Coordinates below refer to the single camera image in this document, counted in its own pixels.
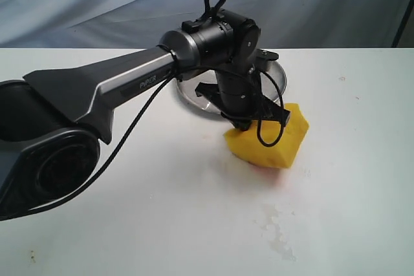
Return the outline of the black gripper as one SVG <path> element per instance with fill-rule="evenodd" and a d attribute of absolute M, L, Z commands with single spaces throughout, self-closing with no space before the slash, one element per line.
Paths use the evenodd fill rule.
<path fill-rule="evenodd" d="M 268 120 L 288 124 L 290 111 L 263 94 L 261 72 L 253 70 L 239 75 L 216 69 L 217 83 L 199 83 L 198 97 L 207 99 L 220 114 L 230 120 L 235 129 L 247 131 L 253 120 Z"/>

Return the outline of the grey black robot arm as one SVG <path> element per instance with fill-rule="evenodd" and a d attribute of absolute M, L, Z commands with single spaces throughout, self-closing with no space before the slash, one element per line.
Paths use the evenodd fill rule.
<path fill-rule="evenodd" d="M 290 112 L 262 91 L 265 64 L 278 55 L 256 47 L 259 35 L 254 20 L 209 7 L 154 48 L 2 82 L 1 220 L 48 211 L 85 191 L 105 171 L 100 144 L 111 142 L 114 110 L 171 80 L 212 70 L 216 83 L 198 84 L 195 94 L 236 129 L 286 126 Z"/>

